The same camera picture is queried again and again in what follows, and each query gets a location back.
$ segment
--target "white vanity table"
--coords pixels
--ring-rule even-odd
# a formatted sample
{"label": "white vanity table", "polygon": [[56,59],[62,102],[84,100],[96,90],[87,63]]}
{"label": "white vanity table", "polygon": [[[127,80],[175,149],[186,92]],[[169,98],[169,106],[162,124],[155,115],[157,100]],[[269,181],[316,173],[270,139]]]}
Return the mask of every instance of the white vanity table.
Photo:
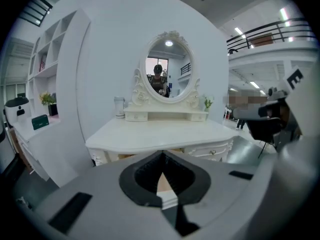
{"label": "white vanity table", "polygon": [[[148,82],[146,72],[146,57],[150,50],[167,40],[185,49],[192,65],[187,87],[173,98],[157,93]],[[135,84],[131,102],[124,109],[125,118],[112,119],[85,142],[96,165],[116,161],[118,155],[172,149],[225,162],[237,132],[207,119],[208,112],[200,107],[198,70],[193,51],[178,32],[164,32],[148,43],[139,68],[134,70]]]}
{"label": "white vanity table", "polygon": [[85,143],[92,158],[101,163],[157,150],[183,148],[184,153],[225,162],[237,133],[217,122],[149,120],[130,122],[114,118]]}

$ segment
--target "railing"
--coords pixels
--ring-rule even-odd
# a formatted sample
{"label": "railing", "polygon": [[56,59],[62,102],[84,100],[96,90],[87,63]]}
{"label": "railing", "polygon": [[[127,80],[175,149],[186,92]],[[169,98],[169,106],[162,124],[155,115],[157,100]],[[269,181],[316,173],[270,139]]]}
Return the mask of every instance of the railing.
{"label": "railing", "polygon": [[46,0],[30,0],[18,17],[40,27],[52,7]]}
{"label": "railing", "polygon": [[181,76],[189,71],[191,71],[191,64],[190,62],[187,65],[184,65],[182,68],[180,68],[181,70]]}
{"label": "railing", "polygon": [[286,40],[291,42],[293,40],[311,41],[314,39],[317,40],[311,27],[304,18],[290,18],[251,29],[229,39],[226,43],[228,55],[230,55],[238,52],[240,49],[253,49],[257,46],[281,43]]}

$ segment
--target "black vase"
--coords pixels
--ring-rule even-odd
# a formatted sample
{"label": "black vase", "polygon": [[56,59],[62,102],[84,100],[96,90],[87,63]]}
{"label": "black vase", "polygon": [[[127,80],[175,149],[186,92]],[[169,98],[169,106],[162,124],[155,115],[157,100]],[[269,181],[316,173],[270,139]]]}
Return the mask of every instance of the black vase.
{"label": "black vase", "polygon": [[49,115],[51,117],[58,115],[57,104],[48,105],[48,109],[49,109]]}

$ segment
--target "window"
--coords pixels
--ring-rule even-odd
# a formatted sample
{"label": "window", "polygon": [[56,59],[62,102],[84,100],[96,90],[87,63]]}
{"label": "window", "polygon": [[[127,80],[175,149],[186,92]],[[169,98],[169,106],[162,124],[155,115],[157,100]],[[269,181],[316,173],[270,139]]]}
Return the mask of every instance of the window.
{"label": "window", "polygon": [[168,69],[168,59],[163,58],[146,58],[145,60],[145,70],[147,75],[155,75],[154,73],[154,67],[155,65],[161,65],[162,70]]}
{"label": "window", "polygon": [[26,84],[22,83],[22,84],[17,84],[16,85],[16,95],[18,97],[21,97],[21,95],[24,94],[24,97],[26,96]]}
{"label": "window", "polygon": [[13,100],[16,97],[16,85],[6,86],[6,101]]}

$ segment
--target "table top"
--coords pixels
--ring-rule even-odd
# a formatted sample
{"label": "table top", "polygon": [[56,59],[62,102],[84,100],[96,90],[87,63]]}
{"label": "table top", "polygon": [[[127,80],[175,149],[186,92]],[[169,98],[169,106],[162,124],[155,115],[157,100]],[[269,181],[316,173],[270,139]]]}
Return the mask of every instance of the table top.
{"label": "table top", "polygon": [[130,122],[114,118],[88,138],[85,145],[117,154],[169,150],[186,146],[226,141],[237,135],[212,120],[149,120]]}
{"label": "table top", "polygon": [[15,122],[12,126],[21,135],[21,137],[28,142],[33,136],[49,129],[50,127],[60,122],[59,118],[48,116],[49,125],[34,130],[31,122],[32,117],[27,117],[21,121]]}

